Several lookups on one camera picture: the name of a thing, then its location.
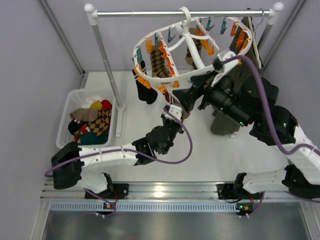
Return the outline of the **white clip hanger frame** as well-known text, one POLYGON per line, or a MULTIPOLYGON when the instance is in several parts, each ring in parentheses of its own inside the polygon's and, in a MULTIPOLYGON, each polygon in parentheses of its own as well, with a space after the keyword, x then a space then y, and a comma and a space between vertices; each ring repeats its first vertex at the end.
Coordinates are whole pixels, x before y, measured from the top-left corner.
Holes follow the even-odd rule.
POLYGON ((216 72, 213 84, 242 63, 241 56, 248 53, 252 46, 253 34, 238 18, 228 16, 223 19, 233 22, 232 35, 240 30, 235 46, 238 52, 222 49, 211 36, 211 16, 193 17, 186 7, 178 11, 183 15, 182 21, 156 29, 137 42, 133 49, 133 76, 147 89, 166 89, 168 84, 177 88, 181 80, 208 72, 216 72), (191 65, 195 68, 180 73, 174 61, 173 53, 180 46, 186 45, 191 65))

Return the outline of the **black striped sock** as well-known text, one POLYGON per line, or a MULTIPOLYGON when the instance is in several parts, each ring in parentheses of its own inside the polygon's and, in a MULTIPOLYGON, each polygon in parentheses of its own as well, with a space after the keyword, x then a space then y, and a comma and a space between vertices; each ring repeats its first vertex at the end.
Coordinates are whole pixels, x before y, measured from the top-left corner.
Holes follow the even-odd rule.
POLYGON ((151 87, 151 84, 138 74, 136 68, 132 70, 137 87, 138 99, 146 102, 148 105, 153 104, 158 97, 158 93, 151 87))

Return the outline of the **tan maroon striped sock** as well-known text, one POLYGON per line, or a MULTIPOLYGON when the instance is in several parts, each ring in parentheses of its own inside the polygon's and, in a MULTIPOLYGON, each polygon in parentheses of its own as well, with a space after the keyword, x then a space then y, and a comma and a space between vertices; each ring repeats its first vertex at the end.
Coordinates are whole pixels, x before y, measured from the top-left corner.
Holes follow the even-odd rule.
POLYGON ((98 118, 98 110, 96 108, 77 108, 69 115, 77 121, 93 122, 98 118))

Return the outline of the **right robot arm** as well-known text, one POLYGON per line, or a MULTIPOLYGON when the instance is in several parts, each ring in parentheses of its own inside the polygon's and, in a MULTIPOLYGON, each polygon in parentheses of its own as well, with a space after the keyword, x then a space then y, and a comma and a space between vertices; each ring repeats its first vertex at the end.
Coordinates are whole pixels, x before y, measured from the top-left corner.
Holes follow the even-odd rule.
POLYGON ((213 82, 213 77, 213 73, 194 76, 191 87, 174 90, 173 95, 188 112, 200 100, 200 110, 212 106, 239 126, 251 126, 252 137, 277 147, 289 160, 279 170, 239 173, 233 183, 234 192, 248 195, 284 191, 318 203, 320 151, 306 137, 297 119, 286 108, 276 105, 279 89, 259 75, 248 78, 239 91, 234 91, 229 76, 218 83, 213 82))

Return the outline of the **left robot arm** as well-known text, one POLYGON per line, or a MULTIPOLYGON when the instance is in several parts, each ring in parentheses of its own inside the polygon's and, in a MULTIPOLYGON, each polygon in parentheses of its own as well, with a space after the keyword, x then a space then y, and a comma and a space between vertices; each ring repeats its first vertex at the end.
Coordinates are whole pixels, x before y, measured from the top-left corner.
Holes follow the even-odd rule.
POLYGON ((130 144, 103 148, 84 147, 76 142, 65 145, 51 158, 54 189, 77 187, 95 194, 112 191, 112 179, 106 168, 158 161, 156 154, 167 154, 176 135, 183 132, 180 123, 164 114, 161 117, 162 125, 130 144))

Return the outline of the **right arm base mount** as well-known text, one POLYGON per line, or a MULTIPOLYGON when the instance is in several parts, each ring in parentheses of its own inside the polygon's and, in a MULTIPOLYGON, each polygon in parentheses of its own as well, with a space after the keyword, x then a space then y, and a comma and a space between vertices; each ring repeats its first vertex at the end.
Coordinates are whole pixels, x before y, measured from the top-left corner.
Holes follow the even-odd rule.
POLYGON ((216 185, 219 200, 238 200, 239 196, 234 191, 233 183, 220 183, 216 185))

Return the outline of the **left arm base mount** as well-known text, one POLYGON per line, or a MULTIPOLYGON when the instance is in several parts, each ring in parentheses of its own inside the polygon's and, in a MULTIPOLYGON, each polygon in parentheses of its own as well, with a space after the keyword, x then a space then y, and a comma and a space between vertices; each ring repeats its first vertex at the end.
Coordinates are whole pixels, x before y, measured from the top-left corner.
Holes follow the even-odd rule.
POLYGON ((114 183, 111 189, 107 189, 96 195, 106 200, 124 200, 129 194, 129 186, 127 183, 114 183))

